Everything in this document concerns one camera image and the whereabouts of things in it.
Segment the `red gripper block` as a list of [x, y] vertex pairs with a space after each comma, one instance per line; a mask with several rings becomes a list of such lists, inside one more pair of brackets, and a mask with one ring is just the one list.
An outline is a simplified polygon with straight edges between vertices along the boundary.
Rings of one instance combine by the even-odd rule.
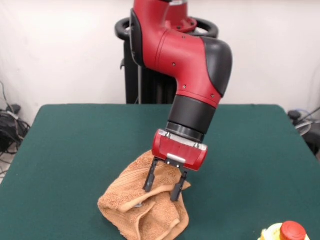
[[[152, 154], [154, 157], [164, 162], [169, 162], [172, 166], [175, 165], [179, 168], [183, 167], [188, 170], [198, 171], [207, 157], [208, 146], [159, 129], [154, 136]], [[145, 190], [146, 193], [150, 192], [152, 189], [158, 159], [153, 159], [150, 166], [143, 187], [143, 190]], [[183, 171], [179, 182], [175, 184], [170, 195], [170, 200], [172, 202], [178, 201], [187, 175], [188, 172]]]

